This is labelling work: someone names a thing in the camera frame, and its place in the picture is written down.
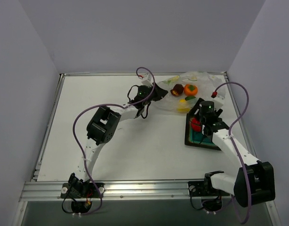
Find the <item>red fake apple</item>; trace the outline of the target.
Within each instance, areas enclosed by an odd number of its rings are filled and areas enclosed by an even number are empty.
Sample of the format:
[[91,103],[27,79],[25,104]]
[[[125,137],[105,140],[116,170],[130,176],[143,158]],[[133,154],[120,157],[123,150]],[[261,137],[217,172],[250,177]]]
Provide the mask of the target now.
[[190,125],[191,125],[191,128],[192,128],[192,130],[194,131],[194,132],[202,132],[202,125],[201,125],[201,123],[200,123],[200,121],[197,119],[197,118],[192,118],[191,120],[190,120]]

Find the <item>dark maroon fake fruit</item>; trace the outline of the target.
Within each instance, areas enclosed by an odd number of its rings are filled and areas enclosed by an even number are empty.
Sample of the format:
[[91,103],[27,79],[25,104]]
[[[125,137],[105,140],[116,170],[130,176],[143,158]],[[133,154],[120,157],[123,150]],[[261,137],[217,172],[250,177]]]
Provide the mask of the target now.
[[170,90],[171,95],[178,97],[181,96],[184,92],[184,86],[182,84],[176,84],[173,89]]

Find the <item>translucent printed plastic bag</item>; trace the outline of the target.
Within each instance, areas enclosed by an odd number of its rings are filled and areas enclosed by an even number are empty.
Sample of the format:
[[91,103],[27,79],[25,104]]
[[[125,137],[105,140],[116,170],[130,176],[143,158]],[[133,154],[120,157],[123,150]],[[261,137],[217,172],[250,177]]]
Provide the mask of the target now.
[[223,80],[207,72],[186,72],[163,81],[157,85],[168,94],[153,106],[174,113],[188,113],[200,98],[213,101],[215,109],[225,103],[226,90],[220,87]]

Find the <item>yellow fake pear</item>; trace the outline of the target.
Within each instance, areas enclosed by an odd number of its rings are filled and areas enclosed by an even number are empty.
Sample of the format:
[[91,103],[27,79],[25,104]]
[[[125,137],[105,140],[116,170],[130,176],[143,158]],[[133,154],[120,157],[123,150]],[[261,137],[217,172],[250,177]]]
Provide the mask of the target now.
[[180,99],[177,107],[178,113],[188,113],[190,111],[190,107],[185,99]]

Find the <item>green fake lime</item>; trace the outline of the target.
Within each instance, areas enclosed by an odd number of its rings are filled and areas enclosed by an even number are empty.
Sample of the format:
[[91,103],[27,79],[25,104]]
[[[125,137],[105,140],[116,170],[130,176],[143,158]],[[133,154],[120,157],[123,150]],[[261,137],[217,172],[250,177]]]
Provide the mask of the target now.
[[193,100],[193,99],[196,99],[196,96],[186,96],[185,97],[185,101],[190,101],[190,100]]

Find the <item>orange fake persimmon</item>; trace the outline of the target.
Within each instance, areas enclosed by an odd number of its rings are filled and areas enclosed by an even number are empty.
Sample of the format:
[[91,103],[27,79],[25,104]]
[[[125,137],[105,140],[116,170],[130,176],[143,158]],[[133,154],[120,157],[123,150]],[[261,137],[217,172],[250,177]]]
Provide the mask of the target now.
[[184,87],[184,94],[186,96],[196,96],[198,93],[198,88],[195,85],[186,84]]

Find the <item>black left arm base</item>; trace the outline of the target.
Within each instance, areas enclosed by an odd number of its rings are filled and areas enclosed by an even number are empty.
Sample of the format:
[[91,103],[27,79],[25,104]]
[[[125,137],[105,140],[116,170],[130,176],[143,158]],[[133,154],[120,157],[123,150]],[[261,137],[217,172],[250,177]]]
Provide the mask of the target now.
[[63,183],[61,189],[61,198],[100,198],[103,197],[104,183],[96,183],[100,194],[92,182],[86,182],[83,184],[70,185],[69,183]]

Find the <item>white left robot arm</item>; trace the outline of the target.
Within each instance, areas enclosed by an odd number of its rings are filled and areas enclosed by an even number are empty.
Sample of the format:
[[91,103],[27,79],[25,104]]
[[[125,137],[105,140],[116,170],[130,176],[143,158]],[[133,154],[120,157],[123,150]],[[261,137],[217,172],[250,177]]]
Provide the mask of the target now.
[[[137,94],[134,99],[130,99],[124,105],[119,104],[100,104],[89,107],[82,111],[74,120],[72,132],[79,148],[82,151],[82,159],[77,169],[72,173],[71,180],[76,180],[72,186],[72,192],[77,197],[84,197],[88,194],[89,186],[87,182],[92,181],[92,170],[98,159],[102,148],[112,139],[118,124],[121,121],[135,119],[142,115],[146,106],[152,101],[162,100],[168,94],[167,90],[160,88],[156,83],[152,86],[140,85],[137,87]],[[80,144],[75,127],[78,119],[86,112],[97,109],[89,121],[86,131],[87,139],[93,141],[83,148]]]

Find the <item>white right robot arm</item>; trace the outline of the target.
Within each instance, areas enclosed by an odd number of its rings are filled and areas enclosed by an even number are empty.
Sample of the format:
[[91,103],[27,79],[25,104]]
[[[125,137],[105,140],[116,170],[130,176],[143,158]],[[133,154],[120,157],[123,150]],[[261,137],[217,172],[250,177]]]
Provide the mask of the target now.
[[203,189],[208,194],[216,191],[228,193],[242,207],[269,202],[275,199],[273,166],[253,156],[233,136],[228,125],[219,117],[212,101],[199,99],[193,107],[194,117],[200,122],[201,133],[216,145],[237,169],[231,176],[218,170],[205,174]]

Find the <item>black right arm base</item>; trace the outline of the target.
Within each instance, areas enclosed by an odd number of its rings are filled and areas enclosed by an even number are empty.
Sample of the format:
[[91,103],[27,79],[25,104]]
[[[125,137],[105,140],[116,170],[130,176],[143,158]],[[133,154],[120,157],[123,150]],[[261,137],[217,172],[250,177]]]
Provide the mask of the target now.
[[208,188],[204,180],[192,180],[187,183],[191,197],[230,196],[229,193],[224,191]]

